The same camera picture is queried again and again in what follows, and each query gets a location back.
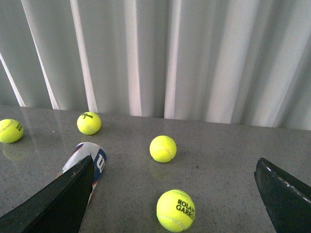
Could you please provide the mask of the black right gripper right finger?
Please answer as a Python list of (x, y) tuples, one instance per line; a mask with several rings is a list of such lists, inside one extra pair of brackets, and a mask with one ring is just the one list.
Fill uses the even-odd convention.
[(311, 187), (260, 158), (254, 172), (260, 197), (277, 233), (311, 231)]

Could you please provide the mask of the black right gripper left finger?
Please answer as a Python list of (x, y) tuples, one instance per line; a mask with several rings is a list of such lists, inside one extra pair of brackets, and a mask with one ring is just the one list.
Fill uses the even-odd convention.
[(2, 233), (77, 233), (92, 191), (94, 165), (85, 157), (0, 218)]

